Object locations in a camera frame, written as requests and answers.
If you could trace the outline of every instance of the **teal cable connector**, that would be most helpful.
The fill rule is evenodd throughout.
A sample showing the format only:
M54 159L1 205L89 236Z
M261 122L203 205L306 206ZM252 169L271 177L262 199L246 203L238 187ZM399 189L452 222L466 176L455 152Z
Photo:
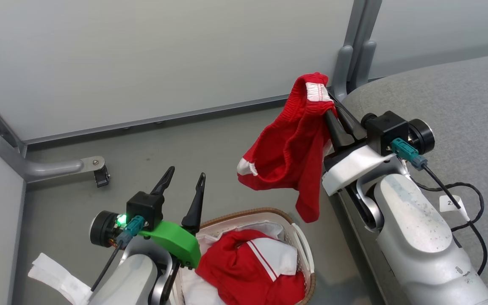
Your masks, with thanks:
M391 151L400 158L408 160L418 170L422 170L422 166L428 163L428 160L424 156L419 155L417 149L401 138L396 138L391 142Z
M122 242L122 248L129 245L131 239L144 228L144 218L142 216L135 216L133 219L125 226L124 230L118 237L116 237L116 245Z

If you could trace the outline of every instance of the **laundry basket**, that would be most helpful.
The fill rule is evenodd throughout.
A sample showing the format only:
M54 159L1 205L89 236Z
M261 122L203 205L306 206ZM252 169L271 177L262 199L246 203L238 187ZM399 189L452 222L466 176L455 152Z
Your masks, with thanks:
M304 299L297 304L308 304L316 289L316 275L314 273L312 251L310 251L310 246L308 245L308 241L306 241L306 237L304 236L304 233L302 233L302 230L293 222L293 219L283 211L276 208L257 208L254 210L229 214L201 224L200 233L215 236L238 226L261 221L280 224L284 231L284 241L297 249L297 270L301 271L304 275L306 285ZM182 278L180 277L179 272L175 279L175 283L172 286L172 292L169 299L171 305L185 305L186 303L182 293L181 283Z

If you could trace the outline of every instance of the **white cable tag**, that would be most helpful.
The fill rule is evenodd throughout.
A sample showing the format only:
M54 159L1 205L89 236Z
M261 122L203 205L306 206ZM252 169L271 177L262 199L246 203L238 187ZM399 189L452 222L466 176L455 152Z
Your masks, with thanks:
M457 195L453 195L453 197L457 200L457 203L459 203L460 210L457 209L457 206L455 206L455 204L451 202L451 199L449 199L447 195L442 195L440 196L440 212L459 211L459 213L463 216L463 218L467 222L469 222L470 218L468 217L468 213L464 208L462 199Z
M87 304L92 295L89 286L44 253L33 261L28 276L58 290L73 305Z

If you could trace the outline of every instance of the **gray floor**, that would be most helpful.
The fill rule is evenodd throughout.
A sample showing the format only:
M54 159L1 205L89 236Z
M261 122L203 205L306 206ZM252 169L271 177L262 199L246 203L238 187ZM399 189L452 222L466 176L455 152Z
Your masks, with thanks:
M297 220L313 251L318 281L311 304L371 304L358 272L360 262L353 259L324 192L319 220L305 224L294 207L296 191L252 191L236 179L238 161L280 111L274 108L30 151L28 158L39 162L101 155L112 180L109 186L97 189L89 173L28 186L13 304L68 304L52 288L27 278L31 262L41 252L91 285L111 254L109 249L89 243L93 217L101 210L124 212L132 195L149 191L173 165L176 173L165 192L165 220L180 223L198 176L205 172L203 220L258 207L286 211Z

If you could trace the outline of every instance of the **gray cushion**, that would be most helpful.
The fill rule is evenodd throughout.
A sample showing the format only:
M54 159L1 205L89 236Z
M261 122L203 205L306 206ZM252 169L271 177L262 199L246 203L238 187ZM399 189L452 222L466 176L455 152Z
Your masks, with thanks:
M436 139L435 149L427 154L430 168L444 183L472 183L485 198L485 214L476 227L488 247L488 57L426 67L373 81L349 94L343 104L358 119L368 112L379 115L392 110L405 119L420 118L427 122ZM415 173L414 177L437 187L425 172ZM424 193L437 207L438 197L443 193ZM479 210L477 195L464 187L454 188L453 193L462 197L473 218ZM443 215L451 227L463 223L457 212ZM357 224L388 303L407 304L374 242L374 235ZM477 270L482 249L476 236L466 228L455 233L455 237ZM488 286L488 264L482 278Z

